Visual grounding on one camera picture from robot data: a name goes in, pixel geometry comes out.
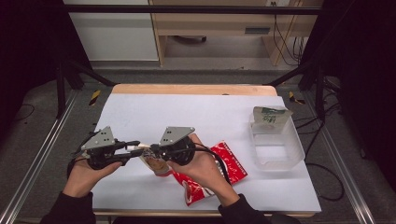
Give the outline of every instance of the red snack bag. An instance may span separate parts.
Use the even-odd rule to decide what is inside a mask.
[[[242,167],[241,163],[239,163],[238,159],[231,152],[230,148],[224,141],[217,143],[215,146],[210,148],[210,150],[212,150],[221,157],[222,161],[225,164],[231,184],[240,181],[248,175],[248,173]],[[222,173],[218,161],[216,161],[216,163],[218,164],[219,170]],[[173,175],[177,182],[185,189],[185,200],[187,206],[199,200],[202,200],[203,198],[214,195],[214,193],[210,189],[203,188],[201,185],[193,181],[187,175],[183,175],[177,172],[173,172]]]

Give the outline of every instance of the plastic container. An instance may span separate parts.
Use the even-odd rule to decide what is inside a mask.
[[[283,128],[269,129],[255,123],[251,116],[250,130],[260,169],[286,171],[304,159],[303,146],[291,117]]]

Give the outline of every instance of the white cabinet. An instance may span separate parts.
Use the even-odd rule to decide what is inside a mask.
[[[65,4],[147,5],[146,0],[64,0]],[[90,61],[158,61],[149,13],[70,13]]]

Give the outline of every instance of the person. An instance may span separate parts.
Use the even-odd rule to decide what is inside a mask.
[[[202,144],[195,133],[190,135],[194,143]],[[271,223],[263,212],[253,209],[243,194],[238,194],[220,173],[212,155],[197,151],[192,161],[184,166],[167,162],[176,172],[188,175],[203,187],[211,189],[219,199],[219,212],[226,224]],[[121,166],[115,162],[102,170],[93,170],[86,160],[76,161],[70,176],[49,213],[42,217],[41,224],[94,224],[91,190],[103,177],[111,175]],[[120,217],[115,223],[127,223]]]

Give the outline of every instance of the food package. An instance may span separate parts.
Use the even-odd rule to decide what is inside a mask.
[[[169,176],[173,173],[166,161],[161,158],[157,158],[149,148],[146,148],[143,151],[140,159],[154,172],[156,176]]]
[[[221,157],[227,169],[231,184],[235,184],[236,182],[242,180],[248,175],[248,173],[242,167],[241,163],[231,152],[231,150],[224,141],[217,143],[210,149]],[[216,163],[218,164],[219,170],[222,173],[219,162],[216,161]],[[187,206],[190,206],[192,203],[198,202],[206,197],[214,195],[214,193],[210,189],[202,187],[186,175],[173,172],[173,176],[175,177],[177,182],[185,189],[185,200]]]

